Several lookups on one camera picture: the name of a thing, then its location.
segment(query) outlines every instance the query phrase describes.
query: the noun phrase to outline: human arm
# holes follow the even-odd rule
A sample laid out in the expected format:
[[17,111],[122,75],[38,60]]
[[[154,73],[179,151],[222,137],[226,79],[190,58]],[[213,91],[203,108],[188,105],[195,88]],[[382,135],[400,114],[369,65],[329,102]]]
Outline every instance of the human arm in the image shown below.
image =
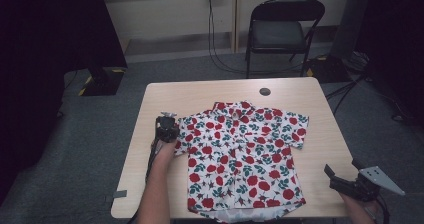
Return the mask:
[[353,224],[375,224],[375,220],[367,213],[365,208],[376,214],[378,212],[376,201],[361,202],[340,192],[339,194],[346,205],[346,210]]
[[169,224],[168,167],[174,157],[176,141],[163,143],[153,161],[138,208],[137,224]]

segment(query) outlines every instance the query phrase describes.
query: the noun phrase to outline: chair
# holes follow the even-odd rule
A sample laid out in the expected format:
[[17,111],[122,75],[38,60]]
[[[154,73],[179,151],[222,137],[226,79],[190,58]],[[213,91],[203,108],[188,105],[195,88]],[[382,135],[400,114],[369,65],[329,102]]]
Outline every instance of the chair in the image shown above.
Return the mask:
[[[317,0],[270,0],[255,7],[250,18],[245,60],[249,78],[251,52],[259,54],[304,54],[300,76],[305,71],[315,27],[325,13]],[[306,35],[300,21],[313,21]]]

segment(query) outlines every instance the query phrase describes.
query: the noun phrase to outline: stand base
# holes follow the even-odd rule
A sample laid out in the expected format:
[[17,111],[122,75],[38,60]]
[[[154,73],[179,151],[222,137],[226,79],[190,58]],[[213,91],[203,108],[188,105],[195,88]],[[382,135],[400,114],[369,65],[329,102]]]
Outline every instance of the stand base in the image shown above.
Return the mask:
[[315,77],[319,83],[350,82],[352,79],[340,59],[308,60],[305,65],[306,75]]
[[82,87],[80,96],[113,96],[118,91],[119,84],[124,76],[123,70],[105,70],[109,80],[104,84],[99,84],[90,76]]

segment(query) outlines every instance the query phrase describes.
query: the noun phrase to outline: wooden table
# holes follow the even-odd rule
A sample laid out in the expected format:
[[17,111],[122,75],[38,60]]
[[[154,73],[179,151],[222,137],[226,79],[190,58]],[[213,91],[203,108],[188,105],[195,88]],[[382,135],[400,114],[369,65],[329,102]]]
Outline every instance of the wooden table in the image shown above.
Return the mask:
[[[261,95],[261,88],[268,88],[271,94]],[[216,101],[243,100],[255,106],[284,109],[310,118],[304,148],[292,148],[306,205],[286,216],[346,216],[340,196],[328,187],[329,178],[323,171],[324,166],[329,164],[339,177],[347,180],[354,180],[358,171],[350,164],[352,156],[318,81],[309,77],[149,84],[117,188],[117,191],[127,190],[127,196],[114,200],[112,216],[130,218],[139,205],[155,133],[154,123],[161,111],[185,117],[211,109]],[[172,218],[201,218],[187,210],[187,154],[173,160],[168,173],[168,190]]]

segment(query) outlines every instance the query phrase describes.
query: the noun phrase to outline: shirt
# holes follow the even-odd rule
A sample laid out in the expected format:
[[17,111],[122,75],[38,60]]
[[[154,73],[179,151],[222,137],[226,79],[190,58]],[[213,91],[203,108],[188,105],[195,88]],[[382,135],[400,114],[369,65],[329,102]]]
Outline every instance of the shirt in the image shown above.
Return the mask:
[[188,152],[188,210],[232,223],[278,219],[304,205],[290,146],[303,147],[308,121],[249,101],[180,118],[175,154]]

